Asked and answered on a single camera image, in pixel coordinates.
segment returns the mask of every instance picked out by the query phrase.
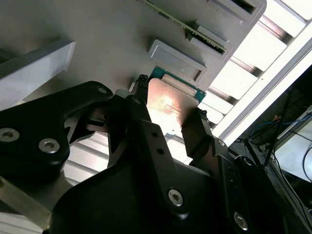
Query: metal plate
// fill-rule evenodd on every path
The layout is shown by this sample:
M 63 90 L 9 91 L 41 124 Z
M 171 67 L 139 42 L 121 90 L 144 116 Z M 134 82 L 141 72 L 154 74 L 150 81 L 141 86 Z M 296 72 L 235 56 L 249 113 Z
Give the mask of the metal plate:
M 147 108 L 152 122 L 158 124 L 163 134 L 180 131 L 181 125 L 198 106 L 198 101 L 160 79 L 149 82 Z

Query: black cable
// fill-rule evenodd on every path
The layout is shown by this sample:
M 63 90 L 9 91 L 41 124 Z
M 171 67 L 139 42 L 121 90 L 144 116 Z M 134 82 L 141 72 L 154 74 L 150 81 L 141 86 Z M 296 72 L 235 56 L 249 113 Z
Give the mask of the black cable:
M 273 149 L 274 149 L 274 147 L 275 147 L 275 144 L 276 144 L 278 135 L 279 135 L 279 133 L 280 133 L 280 131 L 281 131 L 281 129 L 282 129 L 283 119 L 284 119 L 285 114 L 286 114 L 286 112 L 287 112 L 288 105 L 289 105 L 289 103 L 290 103 L 290 101 L 291 101 L 292 92 L 293 92 L 293 90 L 290 90 L 290 92 L 289 92 L 289 94 L 288 94 L 288 97 L 287 97 L 287 99 L 286 99 L 286 102 L 285 102 L 285 105 L 284 105 L 284 108 L 283 108 L 283 112 L 282 112 L 282 115 L 281 115 L 281 119 L 280 119 L 279 122 L 278 122 L 277 130 L 276 130 L 276 132 L 275 132 L 274 140 L 272 141 L 271 147 L 270 147 L 270 149 L 269 149 L 269 152 L 268 152 L 268 154 L 267 154 L 267 157 L 266 157 L 266 159 L 265 159 L 265 162 L 264 162 L 264 164 L 262 165 L 262 168 L 263 168 L 263 167 L 266 167 L 266 166 L 269 164 L 270 157 L 271 157 L 271 154 L 272 154 Z
M 296 134 L 296 135 L 298 135 L 298 136 L 301 136 L 302 138 L 304 138 L 304 139 L 309 140 L 309 141 L 312 142 L 311 139 L 309 139 L 309 138 L 307 138 L 307 137 L 305 137 L 305 136 L 303 136 L 303 135 L 301 135 L 301 134 L 299 134 L 299 133 L 293 132 L 293 131 L 291 131 L 291 130 L 289 130 L 289 131 L 290 131 L 291 133 L 294 133 L 294 134 Z
M 309 151 L 312 149 L 312 146 L 306 151 L 306 153 L 304 154 L 303 156 L 303 159 L 302 159 L 302 169 L 303 169 L 303 172 L 304 174 L 306 175 L 306 177 L 309 179 L 309 181 L 312 183 L 312 180 L 308 177 L 308 174 L 306 172 L 306 168 L 305 168 L 305 162 L 306 162 L 306 158 L 307 158 L 307 155 L 309 153 Z
M 296 199 L 298 200 L 298 202 L 299 202 L 299 204 L 300 204 L 300 207 L 301 207 L 301 209 L 302 209 L 302 212 L 303 212 L 303 214 L 304 214 L 304 216 L 305 216 L 305 218 L 306 218 L 306 220 L 307 220 L 307 223 L 308 223 L 310 229 L 312 230 L 311 223 L 309 222 L 309 219 L 308 219 L 307 214 L 306 214 L 306 210 L 304 209 L 304 207 L 303 207 L 303 205 L 302 205 L 302 201 L 300 200 L 300 198 L 298 197 L 298 195 L 295 193 L 295 191 L 293 190 L 293 188 L 292 188 L 292 187 L 290 186 L 290 184 L 288 183 L 287 179 L 285 178 L 285 176 L 284 176 L 284 174 L 283 174 L 283 172 L 282 172 L 281 166 L 279 165 L 279 162 L 278 162 L 277 158 L 275 157 L 275 146 L 274 146 L 274 153 L 273 153 L 273 156 L 274 156 L 274 159 L 275 159 L 275 161 L 276 161 L 276 163 L 277 163 L 279 172 L 281 173 L 283 180 L 284 180 L 285 183 L 287 184 L 287 186 L 288 186 L 288 188 L 290 189 L 290 191 L 292 192 L 292 194 L 293 194 L 293 195 L 296 197 Z
M 258 136 L 264 134 L 265 132 L 269 131 L 270 129 L 272 129 L 273 127 L 276 126 L 276 124 L 278 124 L 278 119 L 276 119 L 275 121 L 272 122 L 272 124 L 258 130 L 257 132 L 255 132 L 250 138 L 251 139 L 255 139 L 257 138 Z

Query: white surface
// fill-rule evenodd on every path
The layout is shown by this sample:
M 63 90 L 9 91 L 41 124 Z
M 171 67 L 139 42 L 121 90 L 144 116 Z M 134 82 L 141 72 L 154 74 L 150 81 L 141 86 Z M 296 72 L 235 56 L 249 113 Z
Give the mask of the white surface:
M 227 114 L 233 108 L 233 105 L 208 91 L 202 102 L 223 114 Z
M 312 121 L 299 132 L 308 139 L 312 139 Z M 293 135 L 275 153 L 281 168 L 299 178 L 309 181 L 302 169 L 302 160 L 305 152 L 312 146 L 312 142 L 298 135 Z M 305 169 L 312 179 L 312 150 L 309 151 L 305 160 Z
M 312 0 L 282 0 L 305 20 L 312 18 Z
M 266 71 L 285 48 L 282 41 L 256 24 L 233 56 Z
M 312 54 L 309 53 L 304 59 L 293 61 L 292 63 L 295 65 L 287 66 L 311 38 L 312 24 L 309 23 L 213 129 L 213 134 L 216 137 L 221 137 L 227 145 L 231 145 L 311 65 Z M 274 78 L 279 80 L 278 83 L 269 91 L 266 90 L 265 88 Z
M 228 61 L 211 86 L 239 100 L 256 81 L 257 77 Z
M 306 25 L 300 16 L 279 0 L 267 0 L 264 15 L 292 37 L 296 37 Z
M 200 103 L 198 105 L 199 109 L 207 111 L 207 118 L 209 119 L 210 122 L 218 124 L 222 118 L 223 115 L 219 111 L 215 110 L 214 108 L 211 108 L 210 106 L 207 106 L 204 103 Z
M 188 157 L 183 144 L 172 139 L 168 140 L 167 144 L 173 158 L 183 163 L 187 160 Z

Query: screw hole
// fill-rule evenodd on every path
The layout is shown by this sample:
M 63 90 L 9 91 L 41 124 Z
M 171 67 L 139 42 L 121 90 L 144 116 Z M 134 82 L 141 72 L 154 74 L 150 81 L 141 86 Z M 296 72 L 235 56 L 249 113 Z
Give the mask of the screw hole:
M 52 142 L 46 142 L 46 143 L 44 144 L 44 146 L 47 147 L 47 148 L 50 148 L 50 149 L 53 149 L 53 148 L 54 148 L 54 144 L 53 144 Z
M 237 184 L 236 184 L 233 180 L 230 180 L 230 183 L 231 183 L 235 188 L 237 188 Z
M 163 155 L 165 153 L 164 150 L 161 148 L 157 148 L 156 150 L 160 155 Z
M 9 131 L 6 131 L 6 132 L 2 133 L 2 136 L 3 136 L 3 137 L 12 138 L 12 137 L 13 137 L 13 133 L 11 133 L 11 132 L 9 132 Z
M 228 167 L 228 169 L 232 174 L 235 174 L 235 171 L 231 167 Z

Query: silver metal surface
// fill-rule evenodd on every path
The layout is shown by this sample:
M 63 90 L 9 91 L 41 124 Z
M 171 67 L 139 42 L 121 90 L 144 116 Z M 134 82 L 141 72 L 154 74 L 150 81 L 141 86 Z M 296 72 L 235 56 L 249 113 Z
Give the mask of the silver metal surface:
M 221 146 L 225 146 L 224 142 L 220 139 L 218 139 L 218 143 L 221 145 Z
M 20 137 L 20 133 L 13 128 L 1 128 L 0 129 L 0 141 L 12 142 Z
M 147 108 L 163 134 L 178 132 L 198 101 L 173 86 L 154 78 L 149 82 Z
M 241 216 L 239 213 L 234 212 L 234 220 L 237 223 L 237 225 L 244 231 L 248 230 L 248 224 L 243 216 Z
M 46 138 L 39 142 L 38 147 L 42 152 L 54 154 L 59 150 L 60 146 L 56 140 L 52 138 Z
M 37 186 L 13 184 L 0 176 L 0 200 L 43 230 L 49 228 L 52 209 L 70 188 L 64 174 L 51 184 Z
M 0 110 L 12 107 L 71 61 L 75 42 L 60 39 L 0 64 Z
M 183 197 L 179 191 L 175 189 L 169 190 L 168 197 L 175 206 L 182 206 Z
M 99 92 L 101 92 L 103 94 L 107 94 L 107 91 L 105 89 L 103 89 L 103 88 L 99 88 L 98 90 L 99 90 Z

